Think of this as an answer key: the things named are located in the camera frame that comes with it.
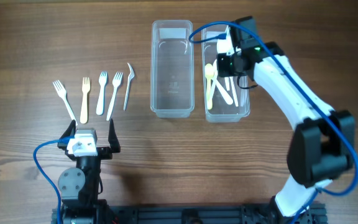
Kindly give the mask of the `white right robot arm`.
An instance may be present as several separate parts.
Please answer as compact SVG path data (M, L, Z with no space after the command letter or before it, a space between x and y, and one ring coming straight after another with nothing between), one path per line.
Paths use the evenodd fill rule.
M270 216L294 223L324 192L345 196L358 184L355 121L335 111L296 74L275 42L263 42L252 17L223 22L218 35L218 75L247 76L276 102L293 128L287 154L290 176L273 197Z

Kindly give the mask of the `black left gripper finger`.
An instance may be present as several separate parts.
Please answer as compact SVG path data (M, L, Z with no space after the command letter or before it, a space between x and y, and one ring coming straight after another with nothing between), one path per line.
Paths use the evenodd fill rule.
M121 146L119 144L119 140L116 135L113 119L110 119L109 121L108 142L112 150L112 153L120 153Z
M76 121L73 119L69 124L68 128L66 129L66 131L62 134L61 138L64 139L64 138L72 137L75 135L75 131L76 131Z

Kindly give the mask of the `clear bent plastic fork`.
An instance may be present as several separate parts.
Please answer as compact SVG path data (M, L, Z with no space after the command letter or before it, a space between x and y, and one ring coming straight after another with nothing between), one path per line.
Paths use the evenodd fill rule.
M129 73L129 76L128 76L128 79L127 79L126 97L125 97L125 100L124 100L124 107L123 107L124 110L127 109L127 103L128 103L128 99L129 99L129 92L130 92L130 88L131 88L131 81L135 77L135 72L134 72L134 70L132 68L132 65L130 63L128 63L128 67L129 67L130 73Z

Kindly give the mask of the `yellow plastic spoon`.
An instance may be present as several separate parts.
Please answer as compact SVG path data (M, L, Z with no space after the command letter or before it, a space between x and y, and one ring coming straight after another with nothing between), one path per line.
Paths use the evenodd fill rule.
M205 71L205 79L206 79L206 101L207 101L207 109L211 109L213 107L212 102L210 102L209 96L211 93L211 81L214 77L214 68L210 63L207 63L204 67Z

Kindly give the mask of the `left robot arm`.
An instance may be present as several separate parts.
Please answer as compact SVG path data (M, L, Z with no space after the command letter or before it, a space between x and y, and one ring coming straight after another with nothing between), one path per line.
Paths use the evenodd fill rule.
M58 148L76 166L64 170L58 179L60 199L52 210L52 223L119 223L107 201L98 198L103 191L101 161L121 151L113 120L109 121L108 142L109 146L98 147L96 130L77 129L75 121L62 134Z

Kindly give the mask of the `broad white plastic spoon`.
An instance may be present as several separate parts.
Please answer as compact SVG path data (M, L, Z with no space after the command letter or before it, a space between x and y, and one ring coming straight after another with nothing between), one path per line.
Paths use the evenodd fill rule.
M229 93L223 88L223 86L220 84L220 82L218 80L216 80L215 83L216 83L216 87L218 88L218 90L219 90L220 94L222 95L224 101L228 105L233 104L233 99L230 97Z

